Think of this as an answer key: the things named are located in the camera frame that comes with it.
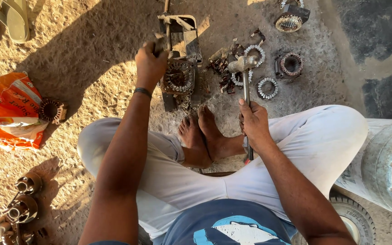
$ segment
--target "blue t-shirt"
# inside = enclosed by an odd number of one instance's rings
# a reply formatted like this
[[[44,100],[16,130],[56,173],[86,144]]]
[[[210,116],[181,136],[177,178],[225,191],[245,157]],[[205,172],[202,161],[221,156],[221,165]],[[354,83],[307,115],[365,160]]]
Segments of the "blue t-shirt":
[[[272,210],[260,204],[221,199],[184,211],[167,231],[162,245],[290,245],[289,234],[294,230],[294,226],[281,221]],[[124,244],[104,241],[91,245]]]

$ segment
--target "hammer head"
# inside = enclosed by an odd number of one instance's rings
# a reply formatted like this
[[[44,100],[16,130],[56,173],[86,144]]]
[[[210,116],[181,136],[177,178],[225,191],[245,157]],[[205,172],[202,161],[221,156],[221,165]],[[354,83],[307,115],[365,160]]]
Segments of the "hammer head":
[[[231,73],[245,72],[248,69],[255,67],[258,64],[258,57],[253,56],[240,56],[237,61],[229,63],[228,70]]]

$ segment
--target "foot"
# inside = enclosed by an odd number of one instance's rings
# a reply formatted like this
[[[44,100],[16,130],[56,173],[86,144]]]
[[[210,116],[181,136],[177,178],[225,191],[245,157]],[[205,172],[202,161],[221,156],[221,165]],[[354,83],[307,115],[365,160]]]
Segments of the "foot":
[[[222,135],[216,125],[214,114],[208,106],[201,106],[198,110],[199,126],[207,143],[208,153],[213,161],[231,156],[230,139]]]
[[[186,154],[183,165],[186,167],[209,168],[213,162],[202,139],[198,121],[194,116],[184,117],[178,130],[179,136],[190,153]]]

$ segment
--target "flip-flop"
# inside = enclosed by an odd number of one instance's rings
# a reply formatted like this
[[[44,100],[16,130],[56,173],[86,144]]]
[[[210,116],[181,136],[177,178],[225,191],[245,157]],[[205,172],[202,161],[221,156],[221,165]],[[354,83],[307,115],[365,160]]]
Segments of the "flip-flop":
[[[15,43],[30,39],[26,0],[0,0],[0,21],[7,26],[8,36]]]

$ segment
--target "white pants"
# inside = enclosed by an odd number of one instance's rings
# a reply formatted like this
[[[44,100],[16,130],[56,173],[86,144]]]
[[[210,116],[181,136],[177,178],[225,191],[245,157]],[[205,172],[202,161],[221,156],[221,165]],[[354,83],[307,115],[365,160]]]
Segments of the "white pants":
[[[117,118],[97,120],[80,133],[78,153],[95,177],[120,122]],[[341,105],[319,106],[269,119],[269,129],[281,151],[326,198],[368,132],[366,119],[356,110]],[[184,153],[176,136],[150,131],[148,141],[137,207],[139,224],[152,239],[165,234],[184,210],[215,199],[253,201],[289,221],[260,157],[232,175],[209,177],[180,165]]]

